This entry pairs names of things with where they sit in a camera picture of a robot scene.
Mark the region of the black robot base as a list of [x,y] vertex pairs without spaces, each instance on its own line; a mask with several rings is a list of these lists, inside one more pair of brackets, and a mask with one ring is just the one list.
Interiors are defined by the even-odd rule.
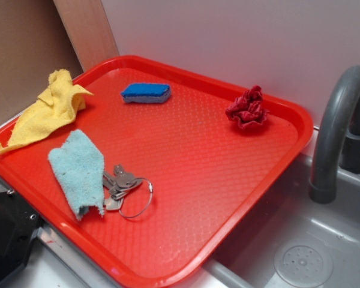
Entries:
[[0,193],[0,285],[24,270],[41,218],[18,193]]

